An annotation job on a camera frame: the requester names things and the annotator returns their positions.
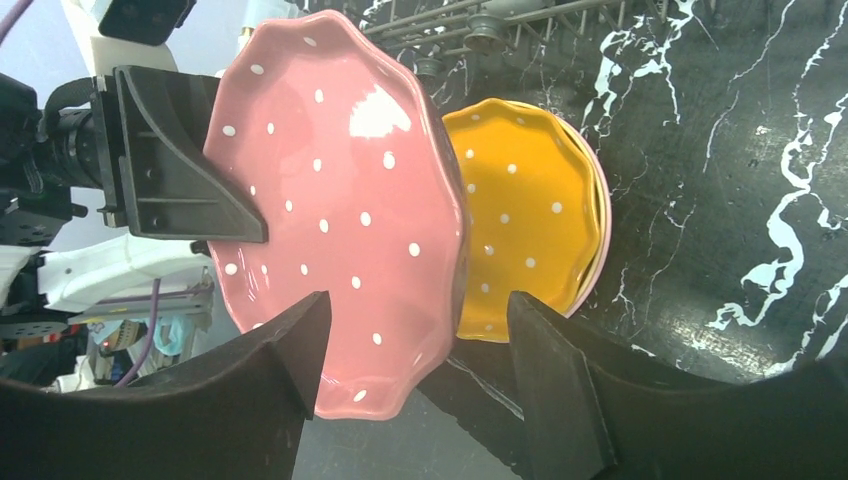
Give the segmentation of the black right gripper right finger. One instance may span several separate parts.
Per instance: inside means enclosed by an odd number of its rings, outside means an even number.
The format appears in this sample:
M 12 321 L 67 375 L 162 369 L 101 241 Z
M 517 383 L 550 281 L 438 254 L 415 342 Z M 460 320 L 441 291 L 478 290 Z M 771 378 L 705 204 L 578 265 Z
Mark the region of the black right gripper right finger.
M 510 352 L 537 479 L 843 479 L 847 362 L 730 384 L 671 367 L 508 301 Z

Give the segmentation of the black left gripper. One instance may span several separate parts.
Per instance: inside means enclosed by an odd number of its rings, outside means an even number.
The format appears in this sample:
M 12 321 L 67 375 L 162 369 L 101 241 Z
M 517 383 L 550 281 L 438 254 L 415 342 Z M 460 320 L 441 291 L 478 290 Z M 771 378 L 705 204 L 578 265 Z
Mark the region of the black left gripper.
M 203 153 L 218 85 L 121 66 L 114 78 L 67 82 L 39 106 L 32 87 L 3 75 L 2 231 L 60 231 L 87 216 L 71 198 L 85 188 L 103 193 L 106 226 L 127 219 L 135 236 L 265 242 L 259 210 Z

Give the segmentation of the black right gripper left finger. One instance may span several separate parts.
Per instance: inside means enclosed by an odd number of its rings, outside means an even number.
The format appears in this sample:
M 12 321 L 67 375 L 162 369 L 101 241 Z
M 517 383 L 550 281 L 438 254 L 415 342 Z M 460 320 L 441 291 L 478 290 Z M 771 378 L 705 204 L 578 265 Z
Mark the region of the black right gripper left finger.
M 315 410 L 331 298 L 125 387 L 1 384 L 5 479 L 288 479 Z

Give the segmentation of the pink polka dot plate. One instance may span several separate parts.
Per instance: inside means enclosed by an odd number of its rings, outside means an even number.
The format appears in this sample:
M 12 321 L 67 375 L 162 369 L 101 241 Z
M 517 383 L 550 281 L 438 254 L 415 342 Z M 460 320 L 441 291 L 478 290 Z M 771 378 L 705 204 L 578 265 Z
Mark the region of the pink polka dot plate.
M 327 292 L 316 414 L 395 417 L 448 356 L 468 272 L 459 165 L 421 83 L 337 11 L 268 20 L 223 75 L 204 153 L 268 229 L 210 245 L 235 325 Z

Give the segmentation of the metal wire dish rack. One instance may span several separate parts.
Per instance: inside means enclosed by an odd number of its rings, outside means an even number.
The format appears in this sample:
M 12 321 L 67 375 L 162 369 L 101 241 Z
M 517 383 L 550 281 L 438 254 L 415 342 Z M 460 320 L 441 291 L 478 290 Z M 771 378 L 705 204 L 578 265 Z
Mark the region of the metal wire dish rack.
M 594 24 L 614 32 L 632 17 L 668 24 L 681 1 L 445 1 L 406 16 L 396 1 L 377 1 L 387 14 L 344 13 L 386 52 L 408 54 L 421 80 L 435 81 L 453 62 L 471 56 L 515 54 L 525 46 L 554 47 L 560 38 L 581 39 Z

